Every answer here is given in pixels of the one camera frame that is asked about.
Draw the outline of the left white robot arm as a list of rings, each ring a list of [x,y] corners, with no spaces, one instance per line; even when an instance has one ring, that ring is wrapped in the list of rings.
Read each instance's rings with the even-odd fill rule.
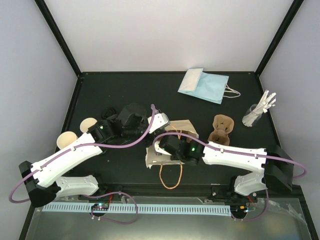
[[[133,147],[170,124],[165,113],[154,105],[151,110],[148,117],[146,110],[136,103],[125,106],[119,114],[109,108],[101,120],[84,119],[80,124],[81,136],[73,132],[61,134],[57,140],[59,151],[53,155],[34,163],[22,162],[18,167],[27,190],[27,201],[38,208],[74,195],[103,199],[108,188],[94,174],[65,177],[65,173],[109,149]]]

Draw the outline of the single paper cup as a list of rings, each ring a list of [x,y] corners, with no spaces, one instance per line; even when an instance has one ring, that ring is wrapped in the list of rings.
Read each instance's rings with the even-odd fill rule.
[[[93,117],[88,117],[84,119],[79,126],[79,129],[82,133],[86,133],[90,127],[94,126],[97,123],[97,120]]]

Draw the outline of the brown paper bag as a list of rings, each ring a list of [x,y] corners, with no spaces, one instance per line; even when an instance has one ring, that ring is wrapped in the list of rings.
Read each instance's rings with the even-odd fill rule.
[[[147,168],[151,168],[153,166],[160,166],[159,169],[159,179],[162,185],[169,190],[173,190],[179,186],[181,182],[181,178],[183,175],[183,165],[191,165],[196,166],[203,157],[203,149],[202,145],[199,145],[195,140],[186,137],[184,135],[192,136],[196,139],[199,138],[199,135],[191,123],[190,120],[174,120],[170,122],[170,125],[164,128],[166,133],[177,133],[176,135],[166,135],[162,136],[156,141],[160,141],[159,147],[162,149],[162,155],[156,155],[153,145],[146,148],[145,155],[145,164]],[[185,149],[188,148],[189,151],[189,161],[187,163],[183,163],[179,160],[170,160],[171,151],[174,149]],[[166,165],[178,165],[180,167],[180,174],[177,180],[177,183],[174,186],[167,186],[162,179],[162,170]]]

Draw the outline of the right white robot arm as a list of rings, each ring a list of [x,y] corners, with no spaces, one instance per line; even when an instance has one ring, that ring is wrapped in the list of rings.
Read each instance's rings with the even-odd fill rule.
[[[194,137],[168,134],[154,143],[156,153],[169,155],[182,163],[220,165],[248,171],[245,175],[232,177],[227,189],[228,198],[234,202],[254,192],[271,190],[289,194],[293,188],[293,164],[278,161],[286,153],[278,146],[267,151],[265,148],[239,148],[219,145],[212,141],[202,142]]]

